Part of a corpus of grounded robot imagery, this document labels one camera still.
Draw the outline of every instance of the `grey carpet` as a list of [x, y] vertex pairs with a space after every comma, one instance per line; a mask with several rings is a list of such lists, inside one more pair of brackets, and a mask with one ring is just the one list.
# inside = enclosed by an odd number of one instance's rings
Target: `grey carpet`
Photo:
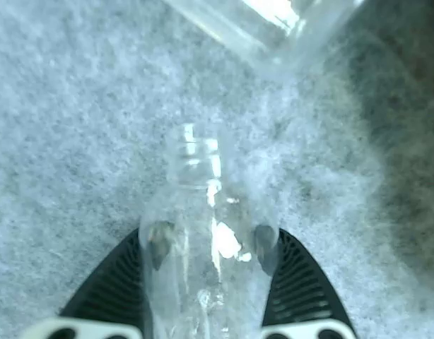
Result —
[[65, 304], [205, 118], [361, 338], [434, 339], [434, 0], [372, 0], [323, 60], [278, 85], [159, 0], [0, 0], [0, 338]]

